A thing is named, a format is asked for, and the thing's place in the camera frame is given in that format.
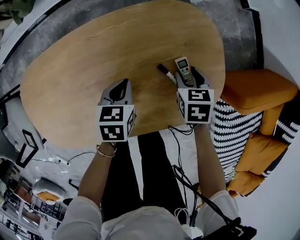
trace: hand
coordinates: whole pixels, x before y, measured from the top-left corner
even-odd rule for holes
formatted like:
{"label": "hand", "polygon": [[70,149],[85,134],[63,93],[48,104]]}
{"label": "hand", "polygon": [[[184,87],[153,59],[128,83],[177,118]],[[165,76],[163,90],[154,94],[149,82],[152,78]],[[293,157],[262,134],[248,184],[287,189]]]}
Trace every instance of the hand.
{"label": "hand", "polygon": [[202,131],[208,130],[209,124],[198,124],[196,127],[194,127],[194,132],[196,134],[201,134]]}
{"label": "hand", "polygon": [[103,142],[100,144],[99,147],[100,152],[104,153],[105,155],[112,156],[114,152],[114,148],[110,142]]}

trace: remote control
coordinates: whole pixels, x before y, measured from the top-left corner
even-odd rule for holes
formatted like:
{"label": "remote control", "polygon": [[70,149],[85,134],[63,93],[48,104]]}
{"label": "remote control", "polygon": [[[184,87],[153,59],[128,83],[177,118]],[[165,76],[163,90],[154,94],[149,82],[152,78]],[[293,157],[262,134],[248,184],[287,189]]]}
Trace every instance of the remote control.
{"label": "remote control", "polygon": [[175,60],[178,71],[181,73],[183,80],[188,84],[195,86],[194,77],[191,72],[191,68],[188,64],[187,57],[178,58]]}

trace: orange object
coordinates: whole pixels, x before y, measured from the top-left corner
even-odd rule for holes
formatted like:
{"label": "orange object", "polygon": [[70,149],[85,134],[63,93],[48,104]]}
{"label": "orange object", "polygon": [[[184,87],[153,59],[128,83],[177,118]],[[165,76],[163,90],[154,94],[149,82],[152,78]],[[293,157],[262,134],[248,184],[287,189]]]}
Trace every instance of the orange object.
{"label": "orange object", "polygon": [[18,186],[15,190],[15,194],[18,195],[23,201],[31,204],[32,195],[22,186]]}
{"label": "orange object", "polygon": [[38,193],[37,197],[40,198],[43,201],[47,201],[47,200],[57,201],[57,200],[59,200],[58,196],[56,196],[54,194],[51,194],[51,193],[48,193],[47,191]]}
{"label": "orange object", "polygon": [[235,191],[242,195],[247,195],[263,181],[263,177],[251,172],[237,172],[236,178],[230,181],[227,190]]}
{"label": "orange object", "polygon": [[286,148],[287,145],[283,142],[250,133],[235,171],[250,171],[260,175]]}
{"label": "orange object", "polygon": [[283,106],[284,104],[281,104],[263,112],[262,123],[259,127],[259,132],[261,134],[266,136],[273,135],[277,120],[280,116]]}
{"label": "orange object", "polygon": [[264,111],[292,100],[298,87],[268,70],[226,72],[222,99],[242,115]]}
{"label": "orange object", "polygon": [[238,195],[238,194],[236,193],[236,191],[232,191],[232,190],[229,190],[228,193],[229,193],[229,195],[230,195],[232,198],[234,198],[234,197],[236,197],[236,196]]}

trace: gold bracelet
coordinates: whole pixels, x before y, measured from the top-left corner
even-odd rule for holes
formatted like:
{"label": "gold bracelet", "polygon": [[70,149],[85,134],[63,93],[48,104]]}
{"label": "gold bracelet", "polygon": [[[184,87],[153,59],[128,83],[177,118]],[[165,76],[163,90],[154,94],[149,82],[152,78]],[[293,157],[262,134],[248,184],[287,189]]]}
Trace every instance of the gold bracelet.
{"label": "gold bracelet", "polygon": [[96,145],[97,153],[99,153],[101,156],[106,157],[106,158],[113,158],[115,156],[115,152],[117,151],[117,149],[115,148],[114,151],[113,151],[113,155],[112,156],[108,156],[108,155],[100,152],[99,147],[100,147],[100,145],[97,144]]}

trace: wooden table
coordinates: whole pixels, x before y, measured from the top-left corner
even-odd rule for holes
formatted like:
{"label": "wooden table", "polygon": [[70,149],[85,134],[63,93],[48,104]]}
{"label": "wooden table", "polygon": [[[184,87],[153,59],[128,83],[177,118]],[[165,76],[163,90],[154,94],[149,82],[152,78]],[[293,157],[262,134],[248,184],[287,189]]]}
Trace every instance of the wooden table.
{"label": "wooden table", "polygon": [[176,58],[211,79],[215,101],[225,82],[220,34],[211,19],[176,0],[132,5],[70,32],[27,68],[21,84],[26,113],[40,134],[65,148],[93,146],[96,110],[105,88],[123,78],[132,83],[136,123],[131,136],[178,126],[176,86],[157,70],[175,73]]}

